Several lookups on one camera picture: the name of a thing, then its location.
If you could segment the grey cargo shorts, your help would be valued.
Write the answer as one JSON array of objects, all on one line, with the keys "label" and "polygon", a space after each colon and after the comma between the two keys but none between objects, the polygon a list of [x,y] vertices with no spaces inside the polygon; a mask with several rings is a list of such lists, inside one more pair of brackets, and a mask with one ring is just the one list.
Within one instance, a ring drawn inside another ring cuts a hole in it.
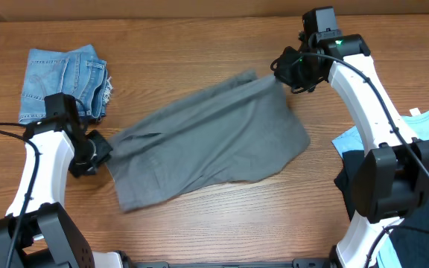
[{"label": "grey cargo shorts", "polygon": [[245,71],[154,112],[110,139],[122,211],[279,173],[310,143],[273,76]]}]

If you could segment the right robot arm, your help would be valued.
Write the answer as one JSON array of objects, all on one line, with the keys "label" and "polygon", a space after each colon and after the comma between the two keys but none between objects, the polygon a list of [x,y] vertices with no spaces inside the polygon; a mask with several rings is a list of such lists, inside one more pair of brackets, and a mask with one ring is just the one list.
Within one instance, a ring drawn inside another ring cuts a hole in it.
[{"label": "right robot arm", "polygon": [[363,143],[364,158],[351,182],[353,218],[333,246],[326,267],[373,267],[378,247],[429,197],[429,141],[399,115],[382,86],[371,52],[358,35],[299,33],[271,63],[294,94],[326,81],[342,98]]}]

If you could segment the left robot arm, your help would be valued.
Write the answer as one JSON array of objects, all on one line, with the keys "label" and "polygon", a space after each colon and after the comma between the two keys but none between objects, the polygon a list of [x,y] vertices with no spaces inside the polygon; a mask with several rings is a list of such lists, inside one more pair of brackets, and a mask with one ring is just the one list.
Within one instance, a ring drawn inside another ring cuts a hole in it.
[{"label": "left robot arm", "polygon": [[119,252],[94,252],[64,209],[75,155],[63,130],[27,125],[26,160],[16,196],[0,219],[0,267],[127,267]]}]

